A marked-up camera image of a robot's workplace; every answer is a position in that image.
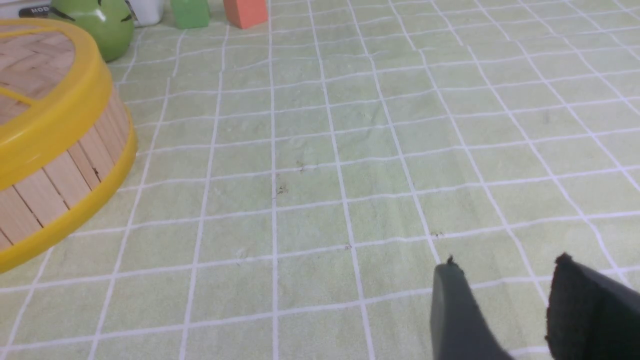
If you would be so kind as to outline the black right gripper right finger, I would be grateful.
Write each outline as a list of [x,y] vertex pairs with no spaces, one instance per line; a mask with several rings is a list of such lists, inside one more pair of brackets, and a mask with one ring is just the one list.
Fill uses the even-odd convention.
[[640,295],[563,253],[551,279],[545,340],[555,360],[637,360]]

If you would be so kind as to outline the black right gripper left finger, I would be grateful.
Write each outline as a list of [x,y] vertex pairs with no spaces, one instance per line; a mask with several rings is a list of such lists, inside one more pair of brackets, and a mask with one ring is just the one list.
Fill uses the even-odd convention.
[[494,337],[453,256],[433,271],[430,341],[435,360],[512,359]]

